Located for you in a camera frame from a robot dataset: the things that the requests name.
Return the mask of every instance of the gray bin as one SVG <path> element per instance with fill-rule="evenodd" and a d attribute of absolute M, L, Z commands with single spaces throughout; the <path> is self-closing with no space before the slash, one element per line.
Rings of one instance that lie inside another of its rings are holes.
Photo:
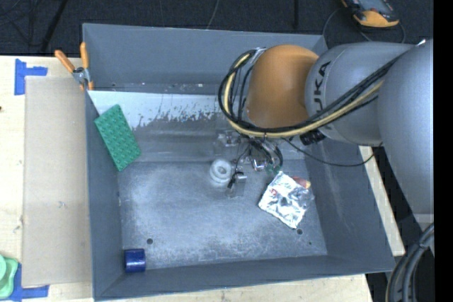
<path fill-rule="evenodd" d="M 256 47 L 295 44 L 324 53 L 320 35 L 84 24 L 96 90 L 215 95 L 233 61 Z M 388 272 L 394 267 L 364 166 L 339 168 L 282 144 L 283 171 L 311 181 L 315 200 L 293 230 L 258 208 L 272 180 L 244 165 L 241 197 L 207 187 L 221 114 L 134 130 L 142 155 L 121 172 L 96 129 L 86 93 L 88 189 L 97 301 L 279 281 Z M 315 157 L 362 161 L 351 144 L 324 139 Z M 238 150 L 230 149 L 232 156 Z M 125 273 L 123 250 L 145 249 L 147 269 Z"/>

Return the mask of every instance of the blue tape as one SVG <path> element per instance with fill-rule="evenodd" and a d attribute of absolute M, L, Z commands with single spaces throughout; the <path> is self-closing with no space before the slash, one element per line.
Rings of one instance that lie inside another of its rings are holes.
<path fill-rule="evenodd" d="M 45 76 L 47 67 L 27 68 L 27 64 L 16 58 L 16 77 L 14 78 L 14 94 L 25 94 L 25 76 Z"/>
<path fill-rule="evenodd" d="M 124 263 L 126 273 L 144 272 L 147 268 L 144 249 L 126 249 Z"/>
<path fill-rule="evenodd" d="M 24 298 L 42 298 L 49 294 L 49 286 L 22 288 L 22 264 L 19 263 L 14 275 L 14 290 L 8 298 L 0 298 L 0 301 L 21 302 Z"/>

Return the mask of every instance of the green lego plate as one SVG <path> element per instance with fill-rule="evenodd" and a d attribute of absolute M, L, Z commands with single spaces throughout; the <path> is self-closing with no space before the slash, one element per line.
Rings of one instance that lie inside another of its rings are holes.
<path fill-rule="evenodd" d="M 119 105 L 109 108 L 94 123 L 118 171 L 142 154 Z"/>

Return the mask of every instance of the green object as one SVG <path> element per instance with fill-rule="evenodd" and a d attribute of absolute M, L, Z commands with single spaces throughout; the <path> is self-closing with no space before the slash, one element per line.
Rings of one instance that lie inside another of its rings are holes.
<path fill-rule="evenodd" d="M 8 298 L 14 290 L 14 276 L 19 263 L 0 255 L 0 298 Z"/>
<path fill-rule="evenodd" d="M 119 105 L 105 111 L 94 123 L 118 171 L 141 155 L 139 145 Z"/>

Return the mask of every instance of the white spool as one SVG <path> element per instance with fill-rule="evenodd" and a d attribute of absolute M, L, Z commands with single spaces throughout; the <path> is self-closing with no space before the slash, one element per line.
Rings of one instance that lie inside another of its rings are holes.
<path fill-rule="evenodd" d="M 231 175 L 233 174 L 233 166 L 224 158 L 215 159 L 210 168 L 211 182 L 217 187 L 227 186 Z"/>

